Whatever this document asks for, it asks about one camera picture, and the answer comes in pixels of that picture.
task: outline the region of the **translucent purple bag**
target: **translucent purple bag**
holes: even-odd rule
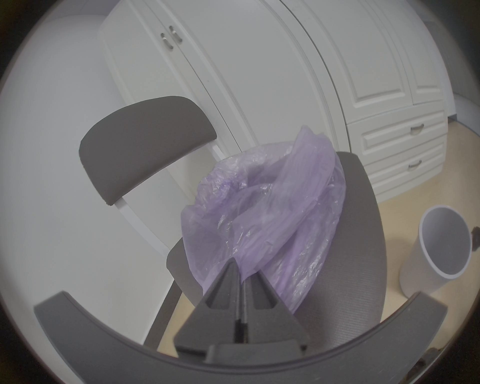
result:
[[[181,213],[188,264],[204,293],[234,257],[242,281],[262,270],[295,312],[324,264],[345,189],[332,143],[307,126],[293,144],[218,162]]]

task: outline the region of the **purple plastic bag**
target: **purple plastic bag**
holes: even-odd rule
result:
[[[181,213],[188,264],[204,293],[234,257],[242,281],[262,270],[295,312],[324,264],[345,189],[332,143],[307,126],[293,144],[218,162]]]

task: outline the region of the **wooden floor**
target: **wooden floor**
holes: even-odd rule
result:
[[[387,291],[382,320],[406,300],[398,273],[417,236],[423,212],[436,204],[450,205],[468,226],[480,226],[480,137],[457,122],[448,126],[447,156],[441,174],[422,185],[379,204],[387,246]],[[465,273],[432,296],[448,305],[448,314],[433,347],[443,347],[463,323],[480,289],[480,251],[472,255]],[[173,336],[193,306],[182,294],[162,337],[158,351],[176,356]]]

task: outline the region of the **white drawer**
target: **white drawer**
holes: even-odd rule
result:
[[[352,152],[363,165],[426,143],[447,130],[442,101],[397,109],[348,125]]]
[[[375,195],[378,197],[402,184],[407,184],[408,188],[406,189],[420,184],[410,184],[410,182],[443,164],[446,141],[447,136],[444,135],[398,155],[367,165],[365,170]]]

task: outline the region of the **cabinet handle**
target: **cabinet handle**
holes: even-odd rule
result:
[[[162,38],[163,42],[164,42],[165,45],[168,47],[168,49],[172,50],[172,49],[173,49],[173,45],[171,45],[171,44],[168,42],[167,38],[165,37],[165,34],[164,34],[164,33],[160,34],[160,37]]]
[[[425,124],[420,124],[420,125],[417,125],[416,127],[411,127],[410,128],[410,133],[418,135],[421,132],[421,130],[423,129],[424,126],[425,126]]]
[[[172,26],[168,27],[170,29],[170,32],[172,33],[173,37],[177,39],[179,43],[183,41],[183,39],[178,35],[178,33],[173,29]]]
[[[421,164],[421,160],[417,161],[415,164],[409,164],[408,169],[413,169],[418,167]]]

